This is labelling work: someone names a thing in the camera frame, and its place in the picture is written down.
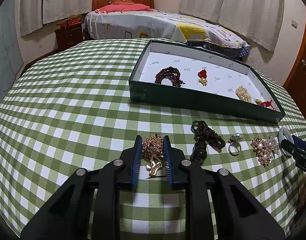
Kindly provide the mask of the gold rhinestone brooch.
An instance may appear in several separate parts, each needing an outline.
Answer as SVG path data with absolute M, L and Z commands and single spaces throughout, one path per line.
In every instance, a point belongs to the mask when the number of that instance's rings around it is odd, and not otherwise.
M 149 177 L 156 177 L 157 172 L 163 168 L 163 137 L 152 134 L 142 142 L 142 158 L 147 162 L 146 170 Z

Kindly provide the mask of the brown wooden door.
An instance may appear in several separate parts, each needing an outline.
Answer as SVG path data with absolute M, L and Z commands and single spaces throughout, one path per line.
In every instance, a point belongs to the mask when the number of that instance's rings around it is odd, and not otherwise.
M 299 53 L 283 87 L 293 98 L 306 120 L 306 22 Z

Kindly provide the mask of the left white curtain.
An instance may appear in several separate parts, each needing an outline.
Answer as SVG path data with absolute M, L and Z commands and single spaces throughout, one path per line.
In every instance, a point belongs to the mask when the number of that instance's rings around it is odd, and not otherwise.
M 92 0 L 20 0 L 20 34 L 27 36 L 45 24 L 90 12 Z

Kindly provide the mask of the dark wooden nightstand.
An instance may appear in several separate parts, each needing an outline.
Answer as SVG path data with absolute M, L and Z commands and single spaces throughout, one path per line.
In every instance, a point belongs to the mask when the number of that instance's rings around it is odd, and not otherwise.
M 73 24 L 54 31 L 58 52 L 76 46 L 83 41 L 82 24 Z

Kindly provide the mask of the red knot charm in box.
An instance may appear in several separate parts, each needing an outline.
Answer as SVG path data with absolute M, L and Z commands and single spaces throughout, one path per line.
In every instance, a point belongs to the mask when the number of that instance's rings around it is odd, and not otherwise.
M 255 103 L 259 106 L 262 106 L 262 107 L 266 107 L 266 108 L 271 108 L 272 110 L 276 110 L 273 105 L 272 105 L 272 100 L 270 101 L 261 101 L 259 99 L 256 99 L 255 100 Z

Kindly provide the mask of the bed with patterned sheet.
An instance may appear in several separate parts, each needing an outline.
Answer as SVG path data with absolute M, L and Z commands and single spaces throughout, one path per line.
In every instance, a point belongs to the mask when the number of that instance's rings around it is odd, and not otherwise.
M 244 57 L 250 51 L 250 45 L 243 38 L 220 25 L 170 12 L 92 11 L 86 15 L 84 25 L 90 38 L 95 40 L 166 38 L 233 59 Z

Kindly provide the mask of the orange patterned pillow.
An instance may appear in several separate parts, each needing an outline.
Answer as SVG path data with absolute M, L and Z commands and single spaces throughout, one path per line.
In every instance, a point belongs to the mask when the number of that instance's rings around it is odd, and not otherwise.
M 132 5 L 134 2 L 132 0 L 112 0 L 109 2 L 112 5 Z

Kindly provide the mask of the pink pillow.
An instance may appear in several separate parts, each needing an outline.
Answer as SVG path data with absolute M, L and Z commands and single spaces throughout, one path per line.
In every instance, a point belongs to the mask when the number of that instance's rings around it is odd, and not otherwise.
M 96 9 L 96 13 L 110 13 L 110 12 L 130 12 L 130 11 L 148 11 L 153 12 L 148 5 L 144 5 L 141 3 L 133 3 L 133 4 L 109 4 Z

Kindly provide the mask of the right white curtain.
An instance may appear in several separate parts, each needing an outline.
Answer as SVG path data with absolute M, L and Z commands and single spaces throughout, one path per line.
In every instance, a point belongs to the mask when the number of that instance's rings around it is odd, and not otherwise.
M 284 0 L 181 0 L 179 12 L 218 23 L 274 52 Z

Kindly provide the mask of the green checked tablecloth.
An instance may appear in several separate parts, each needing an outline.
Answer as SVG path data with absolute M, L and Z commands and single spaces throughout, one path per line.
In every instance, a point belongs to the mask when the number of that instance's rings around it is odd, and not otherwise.
M 285 117 L 277 124 L 130 100 L 128 80 L 147 40 L 85 41 L 34 64 L 0 104 L 0 215 L 19 236 L 47 199 L 78 168 L 97 170 L 137 135 L 168 135 L 189 156 L 190 126 L 204 120 L 228 140 L 240 133 L 241 153 L 210 149 L 203 167 L 228 169 L 290 233 L 306 174 L 283 154 L 261 166 L 250 146 L 281 127 L 306 140 L 306 121 L 287 91 L 268 77 Z

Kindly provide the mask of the dark green cardboard box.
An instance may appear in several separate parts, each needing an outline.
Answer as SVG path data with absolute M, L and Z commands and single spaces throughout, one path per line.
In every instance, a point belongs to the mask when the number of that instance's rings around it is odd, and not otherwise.
M 203 86 L 197 73 L 207 71 Z M 169 41 L 150 40 L 129 78 L 132 101 L 186 108 L 277 124 L 285 111 L 251 66 L 219 53 Z M 272 100 L 276 109 L 255 100 Z

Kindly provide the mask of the white jade bangle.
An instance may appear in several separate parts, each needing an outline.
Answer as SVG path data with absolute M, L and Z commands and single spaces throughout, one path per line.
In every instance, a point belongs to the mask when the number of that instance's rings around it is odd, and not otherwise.
M 294 145 L 294 140 L 293 140 L 293 137 L 291 136 L 289 130 L 285 127 L 282 127 L 280 128 L 279 132 L 278 132 L 278 143 L 279 143 L 279 146 L 280 146 L 280 149 L 281 149 L 281 152 L 288 156 L 288 157 L 292 157 L 293 156 L 293 153 L 291 150 L 285 150 L 284 148 L 282 148 L 281 146 L 281 142 L 283 140 L 287 140 L 289 141 L 290 143 L 292 143 Z

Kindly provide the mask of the red boxes on nightstand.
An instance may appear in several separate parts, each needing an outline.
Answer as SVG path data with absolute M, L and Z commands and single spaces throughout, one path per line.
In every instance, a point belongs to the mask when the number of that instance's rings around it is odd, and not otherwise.
M 70 15 L 67 20 L 65 20 L 64 22 L 57 23 L 56 25 L 59 26 L 60 28 L 67 28 L 71 25 L 80 24 L 80 23 L 82 23 L 81 15 L 75 14 L 75 15 Z

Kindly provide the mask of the white curtain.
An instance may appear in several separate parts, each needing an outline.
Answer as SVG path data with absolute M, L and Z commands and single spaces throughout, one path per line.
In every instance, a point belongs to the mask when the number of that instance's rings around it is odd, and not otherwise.
M 274 52 L 284 0 L 181 0 L 179 12 L 218 23 Z
M 20 0 L 20 34 L 27 36 L 45 24 L 90 12 L 92 0 Z

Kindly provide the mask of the wall switch plate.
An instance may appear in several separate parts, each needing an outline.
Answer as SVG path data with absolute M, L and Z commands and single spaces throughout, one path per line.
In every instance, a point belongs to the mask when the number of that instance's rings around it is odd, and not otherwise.
M 292 25 L 293 28 L 297 29 L 298 24 L 297 24 L 297 22 L 295 22 L 295 20 L 292 20 L 291 25 Z

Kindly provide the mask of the pearl rhinestone flower brooch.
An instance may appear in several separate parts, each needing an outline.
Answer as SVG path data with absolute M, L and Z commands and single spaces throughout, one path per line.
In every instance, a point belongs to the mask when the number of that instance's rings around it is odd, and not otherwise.
M 250 145 L 252 146 L 253 152 L 257 157 L 257 161 L 263 167 L 267 167 L 279 153 L 279 145 L 276 139 L 271 135 L 269 135 L 266 139 L 262 139 L 256 135 Z

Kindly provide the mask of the red knot gold charm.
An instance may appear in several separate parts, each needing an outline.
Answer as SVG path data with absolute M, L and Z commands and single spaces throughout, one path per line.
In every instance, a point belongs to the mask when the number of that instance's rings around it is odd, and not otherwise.
M 208 81 L 207 81 L 207 71 L 205 69 L 199 71 L 197 73 L 198 77 L 199 77 L 199 82 L 203 85 L 203 86 L 206 86 L 208 84 Z

